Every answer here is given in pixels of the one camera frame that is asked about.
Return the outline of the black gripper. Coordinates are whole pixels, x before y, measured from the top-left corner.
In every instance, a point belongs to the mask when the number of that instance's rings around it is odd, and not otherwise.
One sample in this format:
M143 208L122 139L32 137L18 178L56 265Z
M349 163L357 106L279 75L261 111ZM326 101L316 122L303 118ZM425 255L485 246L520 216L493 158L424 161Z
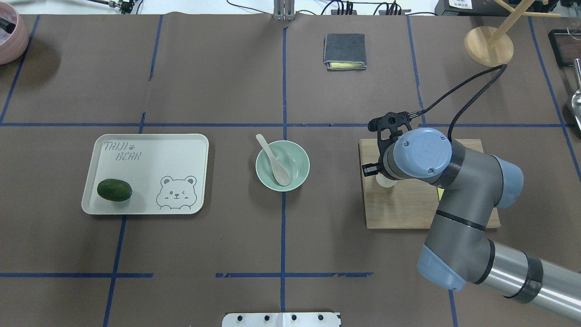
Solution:
M365 177L370 177L370 176L382 174L382 172L384 172L384 170L385 170L384 166L380 162L368 163L368 164L362 165L362 172L363 172L363 176L365 176Z

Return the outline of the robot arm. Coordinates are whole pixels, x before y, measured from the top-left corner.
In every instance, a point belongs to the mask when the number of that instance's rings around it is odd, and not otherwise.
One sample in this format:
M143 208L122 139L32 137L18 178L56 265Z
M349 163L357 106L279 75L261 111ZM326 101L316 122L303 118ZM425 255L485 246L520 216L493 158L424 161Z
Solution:
M505 298L580 321L580 274L485 237L494 208L521 194L523 173L511 162L468 149L432 128L379 139L379 160L365 176L417 179L443 189L417 263L424 278L459 291L466 283L494 288Z

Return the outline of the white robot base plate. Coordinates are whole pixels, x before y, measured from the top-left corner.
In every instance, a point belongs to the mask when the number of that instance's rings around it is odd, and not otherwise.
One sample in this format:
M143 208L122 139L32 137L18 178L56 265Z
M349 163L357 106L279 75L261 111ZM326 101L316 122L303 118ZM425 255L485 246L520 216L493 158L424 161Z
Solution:
M222 327L340 327L342 320L335 312L258 312L230 313L222 319Z

